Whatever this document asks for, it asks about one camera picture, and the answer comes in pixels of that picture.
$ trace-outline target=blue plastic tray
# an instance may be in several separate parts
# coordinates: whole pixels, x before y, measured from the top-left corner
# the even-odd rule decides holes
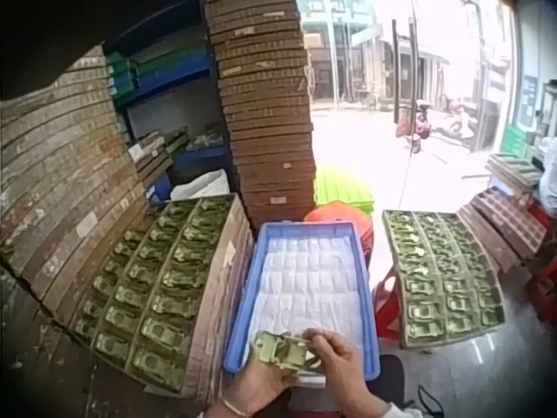
[[[375,317],[373,315],[372,295],[369,288],[366,263],[362,252],[359,236],[352,222],[333,223],[290,223],[271,222],[261,227],[258,242],[253,254],[252,265],[245,284],[244,294],[234,321],[232,336],[225,355],[225,370],[237,373],[242,369],[247,334],[252,321],[253,306],[257,298],[261,273],[265,262],[267,247],[270,238],[295,237],[295,238],[338,238],[350,237],[354,263],[356,266],[359,308],[364,328],[364,376],[367,381],[372,381],[379,376],[379,347],[377,331],[375,330]]]

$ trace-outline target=sleeve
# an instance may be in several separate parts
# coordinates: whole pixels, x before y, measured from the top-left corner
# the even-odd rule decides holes
[[[423,418],[423,414],[418,409],[405,409],[401,411],[391,404],[390,409],[381,418]]]

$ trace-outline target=bracelet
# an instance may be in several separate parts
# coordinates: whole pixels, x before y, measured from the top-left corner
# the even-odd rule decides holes
[[[241,416],[242,418],[249,418],[250,415],[247,414],[246,412],[242,412],[240,411],[238,408],[236,408],[234,405],[232,405],[230,402],[228,402],[224,396],[220,397],[220,400],[223,402],[223,405],[225,405],[225,407],[227,407],[228,409],[230,409],[235,415],[237,416]]]

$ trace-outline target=person's left hand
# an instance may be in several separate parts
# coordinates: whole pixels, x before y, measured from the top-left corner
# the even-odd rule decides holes
[[[251,345],[244,369],[225,390],[224,398],[240,412],[254,415],[297,381],[297,375],[291,370],[260,361],[258,349]]]

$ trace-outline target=hand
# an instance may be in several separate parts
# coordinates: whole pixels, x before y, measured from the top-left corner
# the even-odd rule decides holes
[[[292,371],[260,361],[258,349],[251,345],[244,369],[225,391],[224,398],[241,412],[253,415],[297,381],[298,377]]]
[[[351,417],[383,416],[389,406],[367,390],[361,352],[339,334],[310,328],[304,337],[311,340],[323,363],[327,389],[340,411]]]

